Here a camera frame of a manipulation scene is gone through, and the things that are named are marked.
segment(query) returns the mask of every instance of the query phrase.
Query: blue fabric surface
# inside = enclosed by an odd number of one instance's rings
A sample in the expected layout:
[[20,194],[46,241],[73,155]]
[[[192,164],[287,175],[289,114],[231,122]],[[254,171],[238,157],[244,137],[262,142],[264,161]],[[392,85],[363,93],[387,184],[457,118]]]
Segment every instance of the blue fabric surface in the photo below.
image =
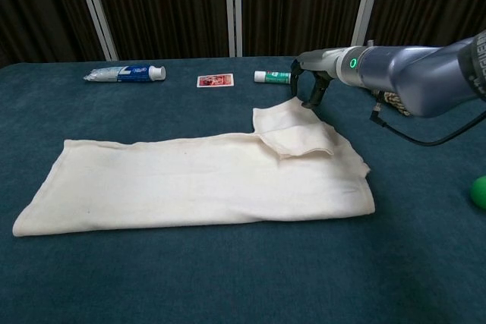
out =
[[[64,139],[252,132],[253,107],[290,97],[288,86],[255,84],[253,72],[287,71],[291,61],[154,61],[167,79],[144,84],[82,80],[92,68],[135,62],[0,70],[0,322],[484,322],[486,212],[468,189],[486,175],[486,124],[443,146],[415,146],[370,122],[371,96],[339,82],[317,113],[370,165],[373,215],[12,236]],[[198,75],[230,72],[234,87],[196,88]],[[302,76],[301,98],[312,83]],[[392,109],[383,116],[432,139],[483,108],[470,102],[431,120]]]

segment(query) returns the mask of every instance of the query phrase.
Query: curtain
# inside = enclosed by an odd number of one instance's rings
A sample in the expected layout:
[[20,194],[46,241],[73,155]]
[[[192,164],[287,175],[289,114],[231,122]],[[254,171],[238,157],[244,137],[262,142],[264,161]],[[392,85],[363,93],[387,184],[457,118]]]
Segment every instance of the curtain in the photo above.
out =
[[120,59],[229,54],[226,0],[101,0]]
[[349,46],[360,0],[241,0],[244,55]]
[[445,46],[486,29],[486,0],[375,0],[367,39]]
[[104,59],[85,0],[0,0],[2,63]]

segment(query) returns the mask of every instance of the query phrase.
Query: towel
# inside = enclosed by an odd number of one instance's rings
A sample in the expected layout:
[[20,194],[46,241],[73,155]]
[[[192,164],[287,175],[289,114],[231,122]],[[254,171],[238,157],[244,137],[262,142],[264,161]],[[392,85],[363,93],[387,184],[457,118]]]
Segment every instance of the towel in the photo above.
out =
[[15,236],[298,221],[374,212],[369,167],[294,98],[254,133],[131,145],[66,140]]

